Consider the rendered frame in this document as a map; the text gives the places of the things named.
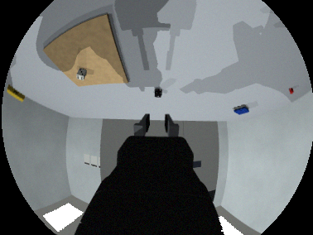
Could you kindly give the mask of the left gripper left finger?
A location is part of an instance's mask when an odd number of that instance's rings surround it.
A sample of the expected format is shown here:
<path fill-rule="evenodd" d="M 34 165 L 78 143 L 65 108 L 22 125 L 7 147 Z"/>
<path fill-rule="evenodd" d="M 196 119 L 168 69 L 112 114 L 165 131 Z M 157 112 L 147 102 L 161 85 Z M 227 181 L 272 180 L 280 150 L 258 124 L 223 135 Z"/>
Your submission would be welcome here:
<path fill-rule="evenodd" d="M 150 127 L 150 114 L 144 114 L 139 123 L 134 123 L 133 133 L 135 137 L 145 137 Z"/>

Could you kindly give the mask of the black die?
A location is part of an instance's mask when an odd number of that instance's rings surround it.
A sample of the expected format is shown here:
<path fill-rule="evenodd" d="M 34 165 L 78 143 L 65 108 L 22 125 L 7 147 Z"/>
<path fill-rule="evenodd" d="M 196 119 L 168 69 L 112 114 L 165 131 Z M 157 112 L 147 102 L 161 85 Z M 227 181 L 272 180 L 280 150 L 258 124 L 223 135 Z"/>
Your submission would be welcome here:
<path fill-rule="evenodd" d="M 162 95 L 162 89 L 156 89 L 156 91 L 154 91 L 154 97 L 160 98 L 161 95 Z"/>

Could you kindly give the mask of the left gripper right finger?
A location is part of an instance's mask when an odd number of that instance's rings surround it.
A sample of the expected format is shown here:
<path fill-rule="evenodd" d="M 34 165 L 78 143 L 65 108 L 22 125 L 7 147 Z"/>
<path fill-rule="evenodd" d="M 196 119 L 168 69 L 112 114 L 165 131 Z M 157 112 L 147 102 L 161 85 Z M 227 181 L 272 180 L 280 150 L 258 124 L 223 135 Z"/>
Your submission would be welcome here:
<path fill-rule="evenodd" d="M 178 137 L 179 136 L 179 124 L 174 124 L 170 114 L 166 114 L 166 133 L 169 133 L 169 137 Z"/>

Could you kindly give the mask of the dark blue rounded rectangular block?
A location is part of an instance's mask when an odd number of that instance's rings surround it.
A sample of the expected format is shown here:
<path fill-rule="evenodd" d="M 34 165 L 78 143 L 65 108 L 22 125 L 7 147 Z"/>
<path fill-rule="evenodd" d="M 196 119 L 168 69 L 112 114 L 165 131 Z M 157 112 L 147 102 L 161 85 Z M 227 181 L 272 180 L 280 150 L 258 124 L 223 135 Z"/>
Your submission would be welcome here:
<path fill-rule="evenodd" d="M 243 114 L 243 113 L 247 113 L 248 108 L 246 107 L 246 105 L 239 105 L 239 107 L 234 108 L 234 113 L 237 114 Z"/>

